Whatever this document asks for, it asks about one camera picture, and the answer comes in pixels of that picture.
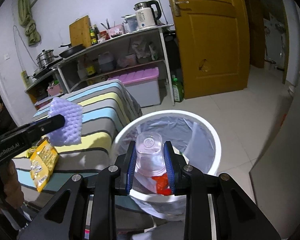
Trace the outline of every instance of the chopsticks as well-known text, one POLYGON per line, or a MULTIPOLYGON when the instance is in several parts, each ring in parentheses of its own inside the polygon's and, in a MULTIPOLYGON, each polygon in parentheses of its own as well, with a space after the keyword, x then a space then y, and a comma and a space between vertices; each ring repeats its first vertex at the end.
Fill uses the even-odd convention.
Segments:
POLYGON ((105 27, 106 30, 109 30, 109 29, 110 29, 110 28, 108 28, 107 26, 105 26, 103 23, 101 23, 101 25, 102 25, 103 27, 105 27))
POLYGON ((102 25, 104 28, 106 28, 106 30, 110 30, 110 25, 109 25, 108 19, 106 19, 106 24, 107 24, 107 26, 105 26, 103 23, 101 23, 101 25, 102 25))

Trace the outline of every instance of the blue gripper pad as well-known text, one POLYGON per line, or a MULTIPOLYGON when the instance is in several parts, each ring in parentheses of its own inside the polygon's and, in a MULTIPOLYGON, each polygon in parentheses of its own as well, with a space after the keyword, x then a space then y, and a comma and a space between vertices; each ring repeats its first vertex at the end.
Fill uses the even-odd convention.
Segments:
POLYGON ((164 158, 164 163, 166 165, 169 187, 171 189, 172 194, 174 194, 176 187, 175 187, 174 170, 173 170, 170 154, 175 154, 175 153, 173 151, 171 142, 167 141, 163 145, 163 158, 164 158))
POLYGON ((130 194, 130 190, 132 189, 132 183, 133 183, 133 178, 134 178, 134 171, 136 168, 136 163, 137 163, 137 152, 136 152, 136 146, 133 147, 130 162, 129 162, 129 168, 127 172, 127 186, 126 186, 126 191, 127 194, 130 194))

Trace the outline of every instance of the wooden cutting board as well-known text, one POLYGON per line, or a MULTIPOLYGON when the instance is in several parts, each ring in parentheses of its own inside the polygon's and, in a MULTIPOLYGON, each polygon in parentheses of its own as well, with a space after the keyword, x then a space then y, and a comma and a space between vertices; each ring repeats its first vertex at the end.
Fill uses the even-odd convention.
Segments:
POLYGON ((72 46, 80 44, 83 44, 86 48, 92 46, 89 27, 90 19, 88 15, 69 25, 72 46))

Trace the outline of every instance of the clear plastic cup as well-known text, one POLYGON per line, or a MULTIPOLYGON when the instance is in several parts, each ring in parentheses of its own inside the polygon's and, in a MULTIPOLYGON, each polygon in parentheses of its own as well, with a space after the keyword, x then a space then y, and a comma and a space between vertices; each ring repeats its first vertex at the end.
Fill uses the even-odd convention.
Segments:
POLYGON ((166 173, 163 158, 162 137, 156 132, 142 132, 136 141, 136 172, 145 177, 161 176, 166 173))

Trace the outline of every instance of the tiled floor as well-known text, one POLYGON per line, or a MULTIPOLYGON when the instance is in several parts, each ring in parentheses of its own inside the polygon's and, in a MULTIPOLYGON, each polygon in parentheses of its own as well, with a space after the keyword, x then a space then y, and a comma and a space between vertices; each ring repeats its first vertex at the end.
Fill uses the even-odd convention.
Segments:
POLYGON ((143 108, 142 112, 179 109, 206 119, 221 141, 218 172, 229 173, 254 200, 248 172, 289 109, 292 98, 287 89, 278 75, 251 66, 248 87, 244 90, 187 99, 175 106, 166 95, 159 106, 143 108))

